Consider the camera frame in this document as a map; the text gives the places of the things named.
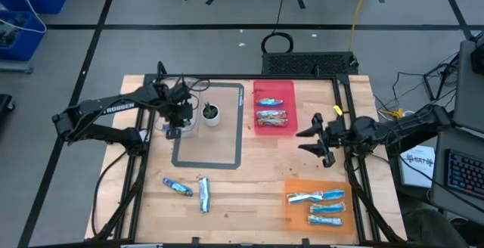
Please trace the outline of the translucent dark-bordered silicone mat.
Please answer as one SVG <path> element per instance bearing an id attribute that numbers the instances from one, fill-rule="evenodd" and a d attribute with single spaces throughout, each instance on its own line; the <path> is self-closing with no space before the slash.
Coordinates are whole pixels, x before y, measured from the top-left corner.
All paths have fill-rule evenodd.
<path id="1" fill-rule="evenodd" d="M 200 82 L 200 112 L 195 136 L 175 140 L 172 164 L 176 167 L 237 169 L 241 161 L 244 86 L 233 82 Z M 220 123 L 207 126 L 202 109 L 206 102 L 220 111 Z"/>

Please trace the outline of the clear plastic tray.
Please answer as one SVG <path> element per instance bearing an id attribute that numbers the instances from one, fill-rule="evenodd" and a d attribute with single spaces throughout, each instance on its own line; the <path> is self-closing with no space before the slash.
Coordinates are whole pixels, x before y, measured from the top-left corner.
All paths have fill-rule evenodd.
<path id="1" fill-rule="evenodd" d="M 169 77 L 165 78 L 162 80 L 163 83 L 167 84 L 168 86 L 173 86 L 175 84 L 179 84 L 181 82 L 184 82 L 189 88 L 197 81 L 196 78 L 194 77 L 185 77 L 182 78 L 180 76 L 178 77 Z M 193 137 L 195 136 L 195 133 L 198 130 L 198 123 L 199 123 L 199 112 L 200 112 L 200 95 L 201 93 L 196 91 L 196 89 L 200 89 L 199 85 L 196 85 L 193 87 L 190 91 L 191 93 L 191 99 L 188 100 L 190 104 L 193 106 L 193 116 L 191 119 L 185 119 L 184 120 L 184 128 L 182 129 L 182 138 L 188 138 L 188 137 Z M 162 125 L 169 124 L 163 117 L 159 115 L 159 113 L 156 113 L 155 119 L 154 119 L 154 128 L 162 132 L 163 135 L 166 134 L 166 131 L 162 130 Z"/>

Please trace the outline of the blue silver granola bar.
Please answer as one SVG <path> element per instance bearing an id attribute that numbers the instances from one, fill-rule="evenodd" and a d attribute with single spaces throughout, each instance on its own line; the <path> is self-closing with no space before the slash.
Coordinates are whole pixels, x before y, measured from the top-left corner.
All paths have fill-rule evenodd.
<path id="1" fill-rule="evenodd" d="M 200 189 L 200 211 L 202 213 L 209 212 L 210 192 L 209 192 L 209 179 L 201 178 L 199 180 Z"/>

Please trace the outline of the grey flat platform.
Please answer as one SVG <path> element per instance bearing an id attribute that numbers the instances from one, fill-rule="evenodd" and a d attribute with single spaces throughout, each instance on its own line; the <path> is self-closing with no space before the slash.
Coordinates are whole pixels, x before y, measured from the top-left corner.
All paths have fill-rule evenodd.
<path id="1" fill-rule="evenodd" d="M 0 60 L 0 72 L 31 74 L 33 67 L 26 61 Z"/>

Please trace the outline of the black box device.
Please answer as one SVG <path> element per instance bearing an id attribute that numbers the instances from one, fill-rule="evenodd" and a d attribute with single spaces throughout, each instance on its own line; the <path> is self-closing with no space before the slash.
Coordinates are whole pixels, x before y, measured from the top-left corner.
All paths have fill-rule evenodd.
<path id="1" fill-rule="evenodd" d="M 474 36 L 472 40 L 476 44 L 476 49 L 470 54 L 472 70 L 474 73 L 484 76 L 484 30 Z"/>

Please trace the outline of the grey monitor desk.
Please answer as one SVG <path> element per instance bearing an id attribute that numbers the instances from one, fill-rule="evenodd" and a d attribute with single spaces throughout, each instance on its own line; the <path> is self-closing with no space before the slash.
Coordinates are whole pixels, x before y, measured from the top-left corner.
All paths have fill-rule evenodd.
<path id="1" fill-rule="evenodd" d="M 475 50 L 474 42 L 460 43 L 453 120 L 458 126 L 484 134 L 484 75 L 473 72 L 471 53 Z"/>

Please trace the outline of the white printed paper sheet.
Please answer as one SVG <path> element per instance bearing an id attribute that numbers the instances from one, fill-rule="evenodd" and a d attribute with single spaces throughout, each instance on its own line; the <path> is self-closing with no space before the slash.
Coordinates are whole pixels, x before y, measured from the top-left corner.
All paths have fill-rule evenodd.
<path id="1" fill-rule="evenodd" d="M 428 146 L 415 146 L 400 154 L 398 159 L 401 182 L 405 186 L 431 188 L 435 150 Z"/>

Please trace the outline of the black floor object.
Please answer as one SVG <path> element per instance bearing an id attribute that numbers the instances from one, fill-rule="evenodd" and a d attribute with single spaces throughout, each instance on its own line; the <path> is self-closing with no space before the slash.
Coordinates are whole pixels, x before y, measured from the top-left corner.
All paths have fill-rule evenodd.
<path id="1" fill-rule="evenodd" d="M 14 100 L 11 95 L 0 94 L 0 121 L 15 109 Z"/>

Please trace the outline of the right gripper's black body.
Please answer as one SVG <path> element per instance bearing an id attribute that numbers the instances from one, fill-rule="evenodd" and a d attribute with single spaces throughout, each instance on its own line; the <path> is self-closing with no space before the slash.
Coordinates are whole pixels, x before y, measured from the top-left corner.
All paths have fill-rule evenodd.
<path id="1" fill-rule="evenodd" d="M 345 129 L 342 123 L 332 121 L 322 132 L 321 141 L 326 147 L 345 147 L 352 142 L 351 131 Z"/>

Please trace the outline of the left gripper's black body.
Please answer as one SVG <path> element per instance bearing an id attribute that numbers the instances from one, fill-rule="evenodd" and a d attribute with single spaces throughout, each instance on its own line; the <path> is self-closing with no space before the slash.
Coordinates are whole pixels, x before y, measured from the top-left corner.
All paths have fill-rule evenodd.
<path id="1" fill-rule="evenodd" d="M 169 123 L 183 123 L 193 117 L 193 106 L 189 87 L 174 85 L 172 88 L 163 88 L 163 105 L 160 115 Z"/>

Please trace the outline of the grey keyboard desk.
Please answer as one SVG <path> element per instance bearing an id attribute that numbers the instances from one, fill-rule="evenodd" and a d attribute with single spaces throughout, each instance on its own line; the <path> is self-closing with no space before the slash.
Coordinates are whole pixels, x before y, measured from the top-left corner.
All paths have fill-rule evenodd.
<path id="1" fill-rule="evenodd" d="M 484 224 L 484 200 L 455 191 L 445 185 L 445 151 L 452 149 L 484 161 L 484 134 L 453 128 L 438 134 L 431 202 L 466 219 Z"/>

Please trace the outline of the seated person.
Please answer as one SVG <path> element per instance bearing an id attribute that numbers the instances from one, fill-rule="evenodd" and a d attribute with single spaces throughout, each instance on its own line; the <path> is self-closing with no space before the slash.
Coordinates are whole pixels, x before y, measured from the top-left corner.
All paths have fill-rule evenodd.
<path id="1" fill-rule="evenodd" d="M 484 225 L 460 217 L 447 219 L 434 209 L 417 209 L 403 215 L 408 240 L 445 248 L 484 248 Z"/>

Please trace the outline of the orange plastic tray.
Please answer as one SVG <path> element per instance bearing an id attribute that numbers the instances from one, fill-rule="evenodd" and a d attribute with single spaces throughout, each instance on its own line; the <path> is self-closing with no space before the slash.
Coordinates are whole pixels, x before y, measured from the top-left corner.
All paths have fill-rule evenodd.
<path id="1" fill-rule="evenodd" d="M 346 195 L 340 200 L 322 200 L 320 202 L 301 202 L 296 204 L 289 204 L 287 202 L 287 195 L 292 193 L 312 193 L 315 191 L 332 191 L 344 190 Z M 284 227 L 288 231 L 311 231 L 311 232 L 330 232 L 336 234 L 354 234 L 355 233 L 355 218 L 353 214 L 352 192 L 349 184 L 339 181 L 316 181 L 316 180 L 301 180 L 290 179 L 284 183 Z M 344 202 L 346 211 L 340 213 L 325 213 L 325 214 L 311 214 L 309 207 L 313 203 L 329 205 L 333 203 Z M 328 217 L 338 217 L 343 220 L 342 226 L 329 225 L 310 225 L 308 223 L 309 215 L 324 215 Z"/>

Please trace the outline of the red plastic tray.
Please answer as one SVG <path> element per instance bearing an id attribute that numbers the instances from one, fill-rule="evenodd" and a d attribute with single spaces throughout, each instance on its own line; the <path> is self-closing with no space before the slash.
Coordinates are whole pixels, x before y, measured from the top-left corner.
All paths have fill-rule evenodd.
<path id="1" fill-rule="evenodd" d="M 256 101 L 261 98 L 275 98 L 284 101 L 279 107 L 260 107 Z M 260 79 L 253 82 L 254 129 L 257 135 L 291 136 L 298 129 L 296 98 L 292 80 Z M 260 110 L 285 110 L 288 124 L 285 127 L 259 126 L 256 112 Z"/>

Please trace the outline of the black metal floor stand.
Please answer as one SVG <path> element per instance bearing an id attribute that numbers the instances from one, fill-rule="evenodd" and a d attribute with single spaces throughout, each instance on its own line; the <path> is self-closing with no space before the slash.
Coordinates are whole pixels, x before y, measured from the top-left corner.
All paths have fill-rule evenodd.
<path id="1" fill-rule="evenodd" d="M 423 75 L 423 83 L 431 101 L 440 99 L 444 87 L 453 86 L 456 72 L 455 66 L 443 63 Z"/>

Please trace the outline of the blue red-ended granola bar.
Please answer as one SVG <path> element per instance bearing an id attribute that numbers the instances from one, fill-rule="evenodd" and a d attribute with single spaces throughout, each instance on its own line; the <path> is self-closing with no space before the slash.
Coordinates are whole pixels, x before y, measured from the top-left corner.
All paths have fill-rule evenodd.
<path id="1" fill-rule="evenodd" d="M 340 213 L 346 211 L 346 205 L 344 202 L 329 205 L 313 203 L 309 207 L 309 211 L 311 214 Z"/>
<path id="2" fill-rule="evenodd" d="M 309 215 L 308 223 L 310 225 L 329 225 L 329 226 L 342 226 L 343 220 L 338 217 L 328 217 L 324 215 Z"/>

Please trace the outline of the blue snack bar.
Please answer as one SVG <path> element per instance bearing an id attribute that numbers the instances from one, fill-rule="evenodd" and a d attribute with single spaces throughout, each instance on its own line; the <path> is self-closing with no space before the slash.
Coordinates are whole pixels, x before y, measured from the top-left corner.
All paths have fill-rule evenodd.
<path id="1" fill-rule="evenodd" d="M 256 104 L 260 107 L 279 107 L 284 104 L 284 101 L 275 98 L 261 98 L 256 101 Z"/>

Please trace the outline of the dark blue raisin granola bar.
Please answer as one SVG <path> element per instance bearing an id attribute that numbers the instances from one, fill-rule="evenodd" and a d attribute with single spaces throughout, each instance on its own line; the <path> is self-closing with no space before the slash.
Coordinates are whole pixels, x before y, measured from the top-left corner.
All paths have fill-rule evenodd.
<path id="1" fill-rule="evenodd" d="M 178 194 L 181 194 L 181 195 L 184 195 L 184 196 L 187 196 L 187 197 L 193 196 L 193 191 L 191 190 L 191 188 L 184 185 L 184 184 L 181 184 L 181 183 L 174 181 L 172 179 L 169 179 L 169 178 L 164 178 L 163 183 L 164 183 L 165 186 L 171 188 L 172 190 L 174 190 Z"/>

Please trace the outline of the black perforated computer case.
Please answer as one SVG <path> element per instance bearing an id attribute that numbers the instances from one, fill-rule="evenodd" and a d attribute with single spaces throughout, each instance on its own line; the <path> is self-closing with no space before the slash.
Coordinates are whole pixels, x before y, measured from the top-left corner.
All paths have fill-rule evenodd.
<path id="1" fill-rule="evenodd" d="M 268 75 L 357 75 L 359 63 L 352 52 L 265 53 L 262 73 Z"/>

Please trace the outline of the white potted succulent plant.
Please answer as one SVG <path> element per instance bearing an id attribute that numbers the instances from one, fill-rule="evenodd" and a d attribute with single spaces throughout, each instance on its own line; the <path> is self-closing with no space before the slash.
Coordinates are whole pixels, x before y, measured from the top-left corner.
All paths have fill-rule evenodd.
<path id="1" fill-rule="evenodd" d="M 206 102 L 201 113 L 207 126 L 214 127 L 220 123 L 220 111 L 215 104 Z"/>

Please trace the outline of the black backlit keyboard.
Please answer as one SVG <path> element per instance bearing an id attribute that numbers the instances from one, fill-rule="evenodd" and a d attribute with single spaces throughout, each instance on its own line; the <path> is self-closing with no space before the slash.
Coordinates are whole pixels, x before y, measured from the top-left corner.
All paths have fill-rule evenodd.
<path id="1" fill-rule="evenodd" d="M 484 161 L 460 151 L 445 151 L 445 185 L 484 200 Z"/>

